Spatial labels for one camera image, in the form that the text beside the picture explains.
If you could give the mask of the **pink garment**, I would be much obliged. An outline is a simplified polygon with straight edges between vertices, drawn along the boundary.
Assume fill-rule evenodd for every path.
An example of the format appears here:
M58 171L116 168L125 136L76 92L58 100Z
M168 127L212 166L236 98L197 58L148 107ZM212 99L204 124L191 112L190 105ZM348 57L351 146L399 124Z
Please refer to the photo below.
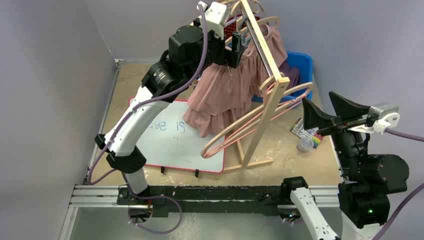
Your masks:
M262 96L259 87L269 78L255 44L250 41L238 68L211 64L189 96L184 121L197 129L199 136L217 135L244 116L252 97Z

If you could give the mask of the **purple pleated skirt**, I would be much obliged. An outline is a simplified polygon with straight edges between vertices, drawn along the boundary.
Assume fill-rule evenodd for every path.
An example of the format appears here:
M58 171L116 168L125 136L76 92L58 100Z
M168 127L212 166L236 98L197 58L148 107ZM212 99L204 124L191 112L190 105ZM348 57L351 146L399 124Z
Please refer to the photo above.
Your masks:
M290 67L287 60L285 60L280 66L279 71L289 78L289 84L287 89L291 89L300 83L300 71L297 67Z

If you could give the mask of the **plain wooden hanger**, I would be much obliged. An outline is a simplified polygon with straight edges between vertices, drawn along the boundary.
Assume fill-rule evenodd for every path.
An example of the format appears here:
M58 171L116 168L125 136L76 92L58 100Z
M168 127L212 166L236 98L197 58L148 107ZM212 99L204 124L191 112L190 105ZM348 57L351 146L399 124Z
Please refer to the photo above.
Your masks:
M274 76L270 76L259 89L263 90L272 80L274 80L274 83L267 87L264 92L263 102L260 106L230 124L205 145L200 152L200 155L204 159L214 156L216 153L238 142L240 139L253 133L260 127L266 127L270 121L298 106L301 100L312 92L314 87L313 82L307 82L287 89L283 84L289 82L288 77L275 79ZM300 96L280 103L278 97L283 98L301 90L305 90L305 92Z

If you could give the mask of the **pink wire hanger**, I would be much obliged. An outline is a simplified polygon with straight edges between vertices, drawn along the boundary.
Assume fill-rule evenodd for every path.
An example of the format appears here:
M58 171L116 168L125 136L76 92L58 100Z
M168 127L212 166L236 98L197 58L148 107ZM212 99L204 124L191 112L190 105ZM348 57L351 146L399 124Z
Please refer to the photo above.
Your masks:
M301 100L305 99L307 95L312 92L313 86L314 84L312 82L308 82L286 90L282 95L283 97L292 94L298 90L305 89L306 91L295 99L279 103L275 110L272 111L272 116L267 121L270 122L278 118L288 110L291 110L294 107L298 106L301 103ZM254 110L247 113L240 119L236 120L228 127L226 127L223 131L218 133L214 138L212 138L212 140L210 140L205 145L205 147L201 150L200 155L204 159L210 158L216 153L224 150L228 146L253 133L257 129L257 125L259 125L262 120L266 104L271 98L273 92L274 85L272 84L266 89L264 101L260 106L256 107Z

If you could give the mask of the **blue floral garment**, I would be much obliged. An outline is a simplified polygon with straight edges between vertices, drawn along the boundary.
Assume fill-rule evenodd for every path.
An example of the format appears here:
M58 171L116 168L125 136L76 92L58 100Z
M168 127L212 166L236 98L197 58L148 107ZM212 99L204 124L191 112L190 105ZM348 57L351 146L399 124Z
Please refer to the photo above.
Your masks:
M252 39L252 36L249 32L246 32L242 37L241 37L241 44L242 46L244 46L245 48L248 47L250 41Z

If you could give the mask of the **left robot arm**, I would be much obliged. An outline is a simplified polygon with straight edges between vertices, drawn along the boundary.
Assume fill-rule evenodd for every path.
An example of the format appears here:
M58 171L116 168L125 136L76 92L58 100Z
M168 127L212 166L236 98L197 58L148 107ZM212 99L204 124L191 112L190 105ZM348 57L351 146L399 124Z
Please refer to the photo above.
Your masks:
M155 117L211 64L236 68L245 50L241 34L234 31L231 48L216 31L185 25L168 39L168 48L141 80L135 99L107 134L94 141L113 170L120 171L138 205L149 199L143 167L147 160L136 146Z

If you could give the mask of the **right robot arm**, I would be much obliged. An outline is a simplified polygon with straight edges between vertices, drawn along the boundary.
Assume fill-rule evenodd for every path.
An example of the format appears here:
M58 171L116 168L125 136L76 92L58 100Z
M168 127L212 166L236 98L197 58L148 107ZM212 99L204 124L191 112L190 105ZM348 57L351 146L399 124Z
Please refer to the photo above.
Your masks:
M343 182L338 185L342 234L328 224L316 205L303 177L283 180L282 200L296 206L315 240L372 240L388 222L388 196L405 192L409 166L395 154L370 154L371 134L383 134L397 126L399 107L392 103L368 106L336 92L329 93L335 115L323 112L311 100L303 99L303 126L330 136Z

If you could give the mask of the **red polka dot dress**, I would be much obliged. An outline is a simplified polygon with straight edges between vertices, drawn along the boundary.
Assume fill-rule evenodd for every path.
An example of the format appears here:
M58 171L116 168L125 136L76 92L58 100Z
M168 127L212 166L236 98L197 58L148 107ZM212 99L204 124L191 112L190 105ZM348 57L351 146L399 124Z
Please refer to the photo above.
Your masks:
M243 21L243 15L242 14L232 16L227 20L227 22L224 25L225 39L230 38L234 31L240 30L240 29L246 27L246 24L244 22L241 24L241 26L237 27L237 25L239 25L240 22L242 22L242 21Z

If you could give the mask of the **marker pack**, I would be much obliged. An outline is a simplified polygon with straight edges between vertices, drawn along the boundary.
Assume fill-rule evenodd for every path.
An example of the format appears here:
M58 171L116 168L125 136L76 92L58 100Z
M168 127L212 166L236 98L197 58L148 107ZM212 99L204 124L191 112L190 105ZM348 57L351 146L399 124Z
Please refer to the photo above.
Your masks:
M298 118L293 126L290 128L290 132L295 136L302 139L303 137L311 138L313 141L313 148L316 149L324 138L322 135L317 133L318 128L304 129L304 119Z

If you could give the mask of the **clear plastic cup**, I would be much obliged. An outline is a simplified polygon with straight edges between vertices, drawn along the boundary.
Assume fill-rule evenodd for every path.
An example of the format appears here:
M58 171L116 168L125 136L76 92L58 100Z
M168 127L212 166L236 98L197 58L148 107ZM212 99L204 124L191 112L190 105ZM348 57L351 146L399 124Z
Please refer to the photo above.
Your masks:
M298 151L306 153L314 148L314 141L311 137L304 136L300 139L299 143L296 145Z

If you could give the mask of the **blue plastic bin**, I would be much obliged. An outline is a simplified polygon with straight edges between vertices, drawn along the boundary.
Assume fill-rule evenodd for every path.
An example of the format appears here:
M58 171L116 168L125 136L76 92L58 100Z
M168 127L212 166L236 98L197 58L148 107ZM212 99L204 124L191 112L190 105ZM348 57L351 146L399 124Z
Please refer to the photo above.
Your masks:
M287 51L287 59L279 67L279 70L282 70L290 79L288 90L301 84L313 82L313 59L305 53ZM293 100L305 92L305 89L301 89L290 93L281 98L280 103ZM253 95L251 100L256 103L263 102L263 98L258 95Z

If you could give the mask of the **white board with pink edge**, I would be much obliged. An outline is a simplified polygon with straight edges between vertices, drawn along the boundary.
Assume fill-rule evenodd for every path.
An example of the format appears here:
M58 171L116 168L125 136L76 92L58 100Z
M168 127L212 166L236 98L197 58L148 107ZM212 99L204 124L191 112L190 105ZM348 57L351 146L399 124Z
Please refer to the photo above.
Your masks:
M221 173L225 151L210 158L201 157L201 150L215 135L200 137L196 128L183 120L186 100L176 99L164 109L144 131L136 146L146 158L146 165L181 170Z

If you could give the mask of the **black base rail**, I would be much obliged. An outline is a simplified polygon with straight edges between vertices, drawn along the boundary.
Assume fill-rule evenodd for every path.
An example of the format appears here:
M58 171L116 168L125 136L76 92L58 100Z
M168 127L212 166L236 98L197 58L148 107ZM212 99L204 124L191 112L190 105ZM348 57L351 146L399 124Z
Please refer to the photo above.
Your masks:
M132 209L147 209L154 218L170 213L262 214L293 217L296 207L283 197L277 186L153 186L143 196L134 196L119 187L117 204Z

